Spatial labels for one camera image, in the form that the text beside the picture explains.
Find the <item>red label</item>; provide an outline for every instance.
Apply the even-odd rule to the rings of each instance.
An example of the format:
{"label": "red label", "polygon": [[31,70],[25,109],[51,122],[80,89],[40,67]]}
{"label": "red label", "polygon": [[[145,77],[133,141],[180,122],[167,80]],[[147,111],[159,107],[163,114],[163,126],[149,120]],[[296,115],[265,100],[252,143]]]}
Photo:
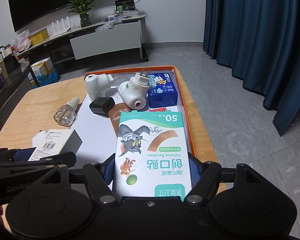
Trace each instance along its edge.
{"label": "red label", "polygon": [[149,110],[149,112],[165,112],[166,110],[167,110],[167,108],[163,107],[163,108]]}

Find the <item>black charger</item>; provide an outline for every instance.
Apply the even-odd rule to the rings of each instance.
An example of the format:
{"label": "black charger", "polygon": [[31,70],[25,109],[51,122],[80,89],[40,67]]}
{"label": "black charger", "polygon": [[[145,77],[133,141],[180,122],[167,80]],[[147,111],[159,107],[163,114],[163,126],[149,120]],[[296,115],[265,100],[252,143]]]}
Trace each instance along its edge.
{"label": "black charger", "polygon": [[108,114],[114,105],[115,103],[113,98],[101,97],[93,100],[89,107],[95,114]]}

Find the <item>blue plastic bag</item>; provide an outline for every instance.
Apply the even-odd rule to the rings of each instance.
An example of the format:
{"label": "blue plastic bag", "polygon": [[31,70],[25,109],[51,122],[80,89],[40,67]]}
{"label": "blue plastic bag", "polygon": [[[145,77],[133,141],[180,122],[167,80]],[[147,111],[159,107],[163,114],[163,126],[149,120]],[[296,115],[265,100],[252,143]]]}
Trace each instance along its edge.
{"label": "blue plastic bag", "polygon": [[57,69],[54,67],[48,76],[37,76],[37,80],[40,86],[45,86],[58,82],[60,79]]}

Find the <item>gray tile floor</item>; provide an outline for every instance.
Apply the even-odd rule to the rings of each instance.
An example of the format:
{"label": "gray tile floor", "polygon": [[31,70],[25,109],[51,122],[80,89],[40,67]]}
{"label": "gray tile floor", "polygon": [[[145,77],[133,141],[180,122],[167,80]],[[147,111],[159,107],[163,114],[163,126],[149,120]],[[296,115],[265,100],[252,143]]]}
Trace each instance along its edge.
{"label": "gray tile floor", "polygon": [[248,163],[287,194],[298,209],[291,235],[300,238],[300,111],[280,137],[272,124],[275,111],[263,108],[263,97],[242,88],[231,69],[217,65],[201,47],[148,49],[149,62],[138,50],[99,55],[57,66],[61,79],[85,72],[136,66],[176,66],[198,107],[211,142],[224,167]]}

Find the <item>green ball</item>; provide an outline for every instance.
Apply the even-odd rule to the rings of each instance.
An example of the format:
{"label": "green ball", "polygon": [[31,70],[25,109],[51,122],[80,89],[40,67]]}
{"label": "green ball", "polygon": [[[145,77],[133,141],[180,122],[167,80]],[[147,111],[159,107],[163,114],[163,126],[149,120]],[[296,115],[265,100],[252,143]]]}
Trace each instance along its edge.
{"label": "green ball", "polygon": [[137,182],[137,176],[132,174],[129,177],[127,177],[127,184],[128,185],[133,185]]}

